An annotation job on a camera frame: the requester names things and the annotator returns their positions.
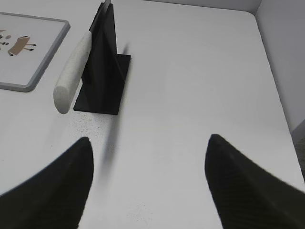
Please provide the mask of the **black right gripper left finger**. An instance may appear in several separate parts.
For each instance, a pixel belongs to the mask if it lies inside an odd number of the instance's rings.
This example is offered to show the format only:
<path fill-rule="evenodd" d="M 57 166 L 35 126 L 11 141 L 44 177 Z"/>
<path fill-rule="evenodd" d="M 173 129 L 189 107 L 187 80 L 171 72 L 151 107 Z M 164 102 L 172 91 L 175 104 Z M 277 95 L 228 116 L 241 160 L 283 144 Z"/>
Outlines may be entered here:
<path fill-rule="evenodd" d="M 2 229 L 76 229 L 93 180 L 93 150 L 82 137 L 36 175 L 0 197 Z"/>

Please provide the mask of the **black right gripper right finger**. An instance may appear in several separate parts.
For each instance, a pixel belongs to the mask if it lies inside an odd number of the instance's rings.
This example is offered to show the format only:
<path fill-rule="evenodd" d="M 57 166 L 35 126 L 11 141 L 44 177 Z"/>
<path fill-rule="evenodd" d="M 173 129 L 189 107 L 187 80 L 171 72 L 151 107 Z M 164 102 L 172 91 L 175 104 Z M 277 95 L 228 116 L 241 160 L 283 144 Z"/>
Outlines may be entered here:
<path fill-rule="evenodd" d="M 303 229 L 305 194 L 273 176 L 218 134 L 204 170 L 224 229 Z"/>

